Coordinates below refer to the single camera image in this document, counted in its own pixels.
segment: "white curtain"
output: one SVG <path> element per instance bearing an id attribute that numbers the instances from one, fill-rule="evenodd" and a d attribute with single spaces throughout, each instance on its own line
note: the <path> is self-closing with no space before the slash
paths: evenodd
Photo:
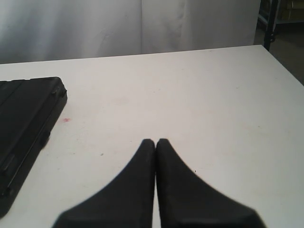
<path id="1" fill-rule="evenodd" d="M 0 63 L 253 44 L 260 0 L 0 0 Z"/>

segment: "black plastic case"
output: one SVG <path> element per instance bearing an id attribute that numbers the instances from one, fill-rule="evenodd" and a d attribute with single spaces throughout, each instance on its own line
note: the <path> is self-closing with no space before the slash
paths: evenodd
<path id="1" fill-rule="evenodd" d="M 9 211 L 66 102 L 58 77 L 0 81 L 0 217 Z"/>

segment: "red stain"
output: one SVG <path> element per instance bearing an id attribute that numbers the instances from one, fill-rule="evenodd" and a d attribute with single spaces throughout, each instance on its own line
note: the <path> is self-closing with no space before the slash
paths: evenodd
<path id="1" fill-rule="evenodd" d="M 66 123 L 66 122 L 71 121 L 71 119 L 70 118 L 64 118 L 62 121 Z"/>

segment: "table surface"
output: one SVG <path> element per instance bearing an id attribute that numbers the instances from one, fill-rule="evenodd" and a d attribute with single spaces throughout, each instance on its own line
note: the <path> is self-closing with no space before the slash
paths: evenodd
<path id="1" fill-rule="evenodd" d="M 302 227 L 304 87 L 262 46 L 0 65 L 0 80 L 50 76 L 68 102 L 1 228 L 51 227 L 144 138 L 168 138 L 268 227 Z"/>

